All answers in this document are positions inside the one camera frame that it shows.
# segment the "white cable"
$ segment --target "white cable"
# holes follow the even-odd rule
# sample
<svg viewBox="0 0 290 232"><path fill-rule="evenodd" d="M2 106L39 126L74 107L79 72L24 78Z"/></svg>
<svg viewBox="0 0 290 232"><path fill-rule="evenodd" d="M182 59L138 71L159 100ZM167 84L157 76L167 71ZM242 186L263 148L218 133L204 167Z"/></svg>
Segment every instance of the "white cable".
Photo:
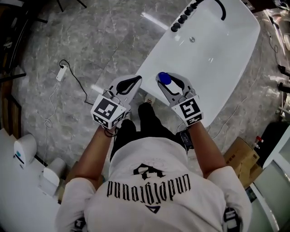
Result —
<svg viewBox="0 0 290 232"><path fill-rule="evenodd" d="M240 106L240 105L241 105L241 104L242 104L242 103L243 103L243 102L244 102L244 101L249 97L249 94L250 94L250 92L251 92L251 88L252 88L252 86L254 85L254 83L256 82L256 80L257 80L257 78L258 78L259 71L260 71L260 68L261 68L262 50L263 50L263 49L261 49L261 53L260 53L260 66L259 66L259 69L258 69L258 72L257 72L257 76L256 76L254 82L252 83L252 85L251 85L251 87L250 87L250 89L249 89L249 92L248 92L246 98L245 98L244 100L242 100L242 101L237 105L235 111L234 111L233 114L228 118L228 120L227 120L227 121L222 125L222 127L221 127L221 129L219 130L218 134L217 134L215 137L212 138L213 140L216 139L216 137L218 137L218 135L221 133L223 127L224 127L224 126L227 124L227 122L228 122L228 121L229 121L229 120L234 116L234 114L236 113L236 111L237 111L237 109L239 108L239 106Z"/></svg>
<svg viewBox="0 0 290 232"><path fill-rule="evenodd" d="M249 96L249 93L251 92L251 88L252 88L252 86L254 85L254 83L256 82L256 80L257 80L257 78L258 78L258 74L257 74L257 76L256 76L256 78L255 78L255 80L254 80L254 82L252 83L252 85L251 85L251 87L250 87L250 90L249 90L249 92L248 92L248 94L247 94L247 96L246 96L246 98L244 99L244 100L242 100L238 105L237 105L237 107L236 107L236 109L235 109L235 111L233 112L233 114L228 118L228 120L222 125L222 127L221 127L221 129L219 130L219 132L218 132L218 134L215 136L215 137L213 137L212 139L214 140L214 139L216 139L216 137L218 137L218 135L221 133L221 131L222 131L222 128L227 124L227 122L234 116L234 114L236 113L236 111L237 111L237 109L239 108L239 106L248 98L248 96Z"/></svg>
<svg viewBox="0 0 290 232"><path fill-rule="evenodd" d="M59 87L59 81L58 81L58 85L56 86L56 88L55 88L54 92L52 93L52 95L55 93L55 91L58 89L58 87ZM47 151L47 129L48 128L51 129L53 127L53 123L51 122L50 118L53 117L55 115L55 113L56 113L55 107L54 107L54 105L53 105L53 103L51 101L52 95L50 95L49 100L50 100L51 105L53 106L54 112L53 112L53 114L51 116L46 118L45 122L44 122L45 130L46 130L46 138L45 138L45 153L44 153L44 156L43 156L43 165L44 165L46 151Z"/></svg>

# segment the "power strip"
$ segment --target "power strip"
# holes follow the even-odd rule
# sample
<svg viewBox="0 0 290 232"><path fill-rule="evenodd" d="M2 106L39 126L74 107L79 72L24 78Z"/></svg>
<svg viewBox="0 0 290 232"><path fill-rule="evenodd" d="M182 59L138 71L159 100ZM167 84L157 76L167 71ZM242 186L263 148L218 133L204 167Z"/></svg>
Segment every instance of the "power strip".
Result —
<svg viewBox="0 0 290 232"><path fill-rule="evenodd" d="M63 79L63 76L65 74L65 71L67 70L67 66L65 64L62 65L62 67L60 68L58 75L56 76L56 79L61 82Z"/></svg>

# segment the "leg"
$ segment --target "leg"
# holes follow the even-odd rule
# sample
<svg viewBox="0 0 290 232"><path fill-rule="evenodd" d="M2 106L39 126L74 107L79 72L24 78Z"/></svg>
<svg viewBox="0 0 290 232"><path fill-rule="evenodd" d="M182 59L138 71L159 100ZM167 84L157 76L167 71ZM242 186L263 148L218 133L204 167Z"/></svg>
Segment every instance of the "leg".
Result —
<svg viewBox="0 0 290 232"><path fill-rule="evenodd" d="M145 102L138 108L141 133L143 137L161 137L179 143L184 147L184 142L179 136L174 135L170 130L161 124L159 118L155 115L151 104Z"/></svg>
<svg viewBox="0 0 290 232"><path fill-rule="evenodd" d="M163 127L159 118L156 117L153 107L148 102L145 102L139 106L138 114L142 132L150 133Z"/></svg>
<svg viewBox="0 0 290 232"><path fill-rule="evenodd" d="M114 142L110 160L113 158L116 151L118 151L121 147L125 146L127 143L134 140L133 138L135 133L135 124L131 120L125 119L122 122L122 126L118 130L118 133L116 135L116 141Z"/></svg>
<svg viewBox="0 0 290 232"><path fill-rule="evenodd" d="M56 0L56 1L58 2L58 5L59 5L60 10L63 12L63 8L62 8L62 5L60 5L59 0Z"/></svg>
<svg viewBox="0 0 290 232"><path fill-rule="evenodd" d="M86 5L84 5L80 0L77 0L84 8L87 8Z"/></svg>

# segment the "gray tile floor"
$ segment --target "gray tile floor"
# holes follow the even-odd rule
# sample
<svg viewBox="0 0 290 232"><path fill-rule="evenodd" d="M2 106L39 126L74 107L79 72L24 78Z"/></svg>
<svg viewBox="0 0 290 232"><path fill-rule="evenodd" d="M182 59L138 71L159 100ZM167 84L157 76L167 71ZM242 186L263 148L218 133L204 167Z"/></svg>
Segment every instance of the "gray tile floor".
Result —
<svg viewBox="0 0 290 232"><path fill-rule="evenodd" d="M83 2L87 9L77 1L63 0L63 13L56 1L52 0L45 6L40 18L47 19L48 24L35 22L33 25L21 65L27 76L14 81L13 95L22 106L23 133L35 136L40 157L45 154L44 121L53 113L49 96L57 85L55 78L59 61L66 59L70 62L89 95L88 101L93 103L97 95L92 85L107 87L117 76L136 73L164 34L163 29L143 18L141 13L146 12L170 25L189 0ZM275 111L280 104L276 85L285 77L276 68L269 34L273 36L274 44L278 45L278 40L263 14L258 14L257 18L261 32L250 62L224 108L208 128L213 138L221 131L215 142L222 152L237 136L252 143L255 136L261 135L267 124L275 120ZM281 52L278 59L288 66ZM132 102L132 120L137 127L137 107L143 102L145 94L140 90ZM97 124L90 116L91 106L83 103L84 99L78 83L66 72L52 97L57 109L56 115L51 118L53 128L48 129L45 157L48 162L61 157L71 166L92 138ZM155 103L154 108L162 123L176 132L181 120L160 101Z"/></svg>

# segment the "blue object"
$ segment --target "blue object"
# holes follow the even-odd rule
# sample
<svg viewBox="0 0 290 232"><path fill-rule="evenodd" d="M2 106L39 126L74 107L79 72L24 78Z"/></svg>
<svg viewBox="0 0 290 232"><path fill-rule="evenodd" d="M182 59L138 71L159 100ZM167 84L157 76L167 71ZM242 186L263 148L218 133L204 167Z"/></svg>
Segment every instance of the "blue object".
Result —
<svg viewBox="0 0 290 232"><path fill-rule="evenodd" d="M158 77L160 79L160 82L164 85L169 85L171 83L170 75L166 72L158 73Z"/></svg>

